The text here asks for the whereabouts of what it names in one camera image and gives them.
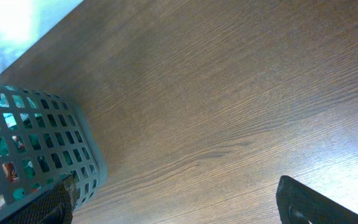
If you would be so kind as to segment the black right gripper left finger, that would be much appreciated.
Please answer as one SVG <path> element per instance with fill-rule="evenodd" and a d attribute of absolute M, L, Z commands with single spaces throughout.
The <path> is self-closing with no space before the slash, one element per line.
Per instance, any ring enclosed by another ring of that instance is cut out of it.
<path fill-rule="evenodd" d="M 1 215 L 0 223 L 70 224 L 76 201 L 75 180 L 72 175 L 66 175 L 14 203 Z"/>

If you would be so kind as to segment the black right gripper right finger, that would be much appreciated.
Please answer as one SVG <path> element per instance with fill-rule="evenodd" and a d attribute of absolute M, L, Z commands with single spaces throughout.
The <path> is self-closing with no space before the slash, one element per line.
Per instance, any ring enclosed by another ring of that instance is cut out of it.
<path fill-rule="evenodd" d="M 290 176 L 280 177 L 276 202 L 282 224 L 358 224 L 358 214 Z"/>

